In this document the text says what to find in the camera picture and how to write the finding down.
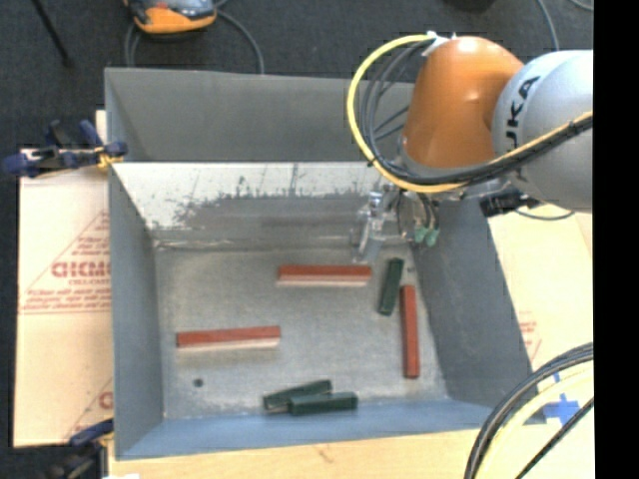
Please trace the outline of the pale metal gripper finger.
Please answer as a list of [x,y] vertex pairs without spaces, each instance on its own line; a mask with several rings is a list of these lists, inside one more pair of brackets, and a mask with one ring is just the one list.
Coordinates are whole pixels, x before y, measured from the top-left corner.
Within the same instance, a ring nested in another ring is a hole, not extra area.
[[385,242],[383,227],[383,220],[375,220],[369,224],[367,241],[367,260],[369,262],[376,260]]
[[370,215],[368,211],[359,211],[356,215],[355,224],[353,227],[353,247],[354,257],[356,259],[364,259],[366,256],[369,231]]

